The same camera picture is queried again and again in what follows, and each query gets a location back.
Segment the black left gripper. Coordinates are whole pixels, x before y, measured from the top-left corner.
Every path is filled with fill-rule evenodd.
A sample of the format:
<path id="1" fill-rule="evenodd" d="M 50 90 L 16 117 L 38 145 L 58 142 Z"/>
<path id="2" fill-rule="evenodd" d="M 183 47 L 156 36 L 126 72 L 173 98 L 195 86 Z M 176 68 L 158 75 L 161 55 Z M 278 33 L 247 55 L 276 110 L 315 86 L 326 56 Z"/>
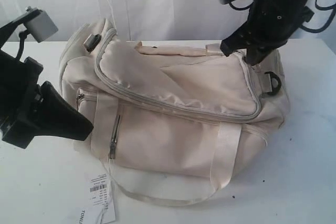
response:
<path id="1" fill-rule="evenodd" d="M 27 57 L 23 62 L 1 51 L 1 140 L 25 149 L 38 126 L 29 118 L 43 66 Z M 84 141 L 93 124 L 46 81 L 40 87 L 39 135 Z"/>

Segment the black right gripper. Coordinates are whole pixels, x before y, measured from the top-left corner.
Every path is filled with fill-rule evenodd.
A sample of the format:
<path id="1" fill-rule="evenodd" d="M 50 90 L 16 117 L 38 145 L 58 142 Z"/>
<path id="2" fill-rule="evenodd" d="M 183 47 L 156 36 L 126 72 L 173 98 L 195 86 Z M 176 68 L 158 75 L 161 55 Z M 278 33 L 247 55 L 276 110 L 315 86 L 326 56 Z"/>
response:
<path id="1" fill-rule="evenodd" d="M 248 20 L 229 37 L 221 41 L 220 49 L 228 57 L 240 49 L 247 49 L 245 62 L 251 66 L 261 63 L 269 54 L 267 47 L 280 47 L 314 11 L 308 0 L 258 0 Z"/>

